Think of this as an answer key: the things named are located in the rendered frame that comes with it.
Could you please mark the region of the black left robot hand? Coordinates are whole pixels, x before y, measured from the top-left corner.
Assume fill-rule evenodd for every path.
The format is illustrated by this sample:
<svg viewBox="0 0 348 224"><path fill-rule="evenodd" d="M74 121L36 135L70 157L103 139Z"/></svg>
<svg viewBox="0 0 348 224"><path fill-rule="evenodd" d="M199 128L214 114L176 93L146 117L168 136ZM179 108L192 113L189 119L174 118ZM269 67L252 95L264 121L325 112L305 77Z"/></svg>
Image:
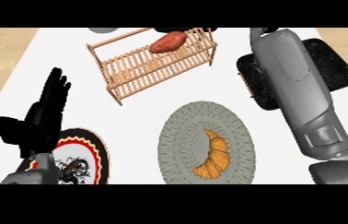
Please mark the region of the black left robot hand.
<svg viewBox="0 0 348 224"><path fill-rule="evenodd" d="M70 88L67 76L55 67L44 82L40 100L31 105L24 121L0 116L0 138L5 143L19 146L22 159L39 153L50 153L58 145Z"/></svg>

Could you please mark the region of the reddish brown sweet potato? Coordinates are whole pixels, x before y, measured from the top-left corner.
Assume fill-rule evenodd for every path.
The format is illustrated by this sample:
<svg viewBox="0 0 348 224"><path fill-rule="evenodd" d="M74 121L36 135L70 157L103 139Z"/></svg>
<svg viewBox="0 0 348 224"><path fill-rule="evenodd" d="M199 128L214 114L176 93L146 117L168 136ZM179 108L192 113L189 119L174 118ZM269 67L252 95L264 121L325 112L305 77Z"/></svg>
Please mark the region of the reddish brown sweet potato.
<svg viewBox="0 0 348 224"><path fill-rule="evenodd" d="M180 31L170 32L149 47L152 53L176 51L186 42L186 34Z"/></svg>

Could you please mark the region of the wooden slatted tiered shelf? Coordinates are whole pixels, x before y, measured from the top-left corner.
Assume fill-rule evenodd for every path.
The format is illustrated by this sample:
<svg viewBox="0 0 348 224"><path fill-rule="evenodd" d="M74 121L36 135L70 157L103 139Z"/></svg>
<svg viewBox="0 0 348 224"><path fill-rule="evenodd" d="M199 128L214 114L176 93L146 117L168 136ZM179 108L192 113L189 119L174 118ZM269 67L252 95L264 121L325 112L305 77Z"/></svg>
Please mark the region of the wooden slatted tiered shelf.
<svg viewBox="0 0 348 224"><path fill-rule="evenodd" d="M142 28L98 44L87 44L87 49L96 59L106 82L106 90L118 104L129 96L196 66L214 62L218 44L214 41L213 28L190 28L186 30L186 42L174 52L151 53L146 45L106 61L99 60L96 55L98 47L129 38L146 30L148 28Z"/></svg>

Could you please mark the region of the grey oval woven placemat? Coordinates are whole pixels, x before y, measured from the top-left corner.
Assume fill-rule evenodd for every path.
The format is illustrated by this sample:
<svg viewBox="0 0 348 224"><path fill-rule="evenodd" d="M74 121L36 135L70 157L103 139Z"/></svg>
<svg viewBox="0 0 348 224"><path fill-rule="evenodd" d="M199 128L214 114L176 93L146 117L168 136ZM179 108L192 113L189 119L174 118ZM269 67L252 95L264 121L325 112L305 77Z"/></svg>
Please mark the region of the grey oval woven placemat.
<svg viewBox="0 0 348 224"><path fill-rule="evenodd" d="M193 169L208 157L210 139L204 130L226 140L230 165L217 179L204 179ZM255 172L252 137L236 114L220 104L198 101L174 111L159 136L158 160L170 184L248 184Z"/></svg>

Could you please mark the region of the black rimmed dragon plate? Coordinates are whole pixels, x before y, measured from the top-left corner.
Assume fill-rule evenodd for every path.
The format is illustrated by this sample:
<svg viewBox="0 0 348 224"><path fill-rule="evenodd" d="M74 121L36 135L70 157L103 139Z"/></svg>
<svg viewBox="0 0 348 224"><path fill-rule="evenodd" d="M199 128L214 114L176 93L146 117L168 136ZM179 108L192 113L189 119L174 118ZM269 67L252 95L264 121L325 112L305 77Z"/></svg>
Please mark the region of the black rimmed dragon plate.
<svg viewBox="0 0 348 224"><path fill-rule="evenodd" d="M109 183L109 151L93 131L83 128L64 130L53 156L61 170L59 184Z"/></svg>

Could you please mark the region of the black marbled cutting board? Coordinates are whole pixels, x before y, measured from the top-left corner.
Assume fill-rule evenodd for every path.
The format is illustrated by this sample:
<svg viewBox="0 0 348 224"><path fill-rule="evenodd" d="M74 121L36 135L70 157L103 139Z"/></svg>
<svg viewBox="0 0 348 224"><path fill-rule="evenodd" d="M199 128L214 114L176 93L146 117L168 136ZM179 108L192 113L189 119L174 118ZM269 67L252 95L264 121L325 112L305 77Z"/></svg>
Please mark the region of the black marbled cutting board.
<svg viewBox="0 0 348 224"><path fill-rule="evenodd" d="M347 88L348 64L339 57L339 54L320 39L304 40L304 47L310 53L329 90L335 91ZM236 68L258 106L267 111L277 110L279 104L252 53L238 59Z"/></svg>

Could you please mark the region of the black object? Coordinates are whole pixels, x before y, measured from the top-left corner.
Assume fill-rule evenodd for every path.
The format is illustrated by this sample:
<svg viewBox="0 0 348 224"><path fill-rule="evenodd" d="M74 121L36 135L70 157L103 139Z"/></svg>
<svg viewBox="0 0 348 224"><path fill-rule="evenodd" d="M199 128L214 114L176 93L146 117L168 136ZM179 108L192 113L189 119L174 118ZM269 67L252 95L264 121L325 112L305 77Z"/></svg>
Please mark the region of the black object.
<svg viewBox="0 0 348 224"><path fill-rule="evenodd" d="M155 28L155 30L162 33L170 33L173 31L186 32L190 29L193 28ZM217 29L218 28L202 28L204 32L208 32L210 30L214 32Z"/></svg>

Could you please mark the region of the golden brown croissant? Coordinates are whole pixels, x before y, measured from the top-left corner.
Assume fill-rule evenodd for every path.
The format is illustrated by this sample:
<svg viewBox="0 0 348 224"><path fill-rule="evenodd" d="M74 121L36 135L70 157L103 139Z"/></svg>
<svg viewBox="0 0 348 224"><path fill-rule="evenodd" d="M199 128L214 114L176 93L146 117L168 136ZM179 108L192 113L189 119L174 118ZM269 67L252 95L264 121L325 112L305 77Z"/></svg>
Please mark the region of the golden brown croissant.
<svg viewBox="0 0 348 224"><path fill-rule="evenodd" d="M229 146L224 138L214 131L205 129L204 133L210 139L208 157L193 169L193 173L204 179L217 179L230 165Z"/></svg>

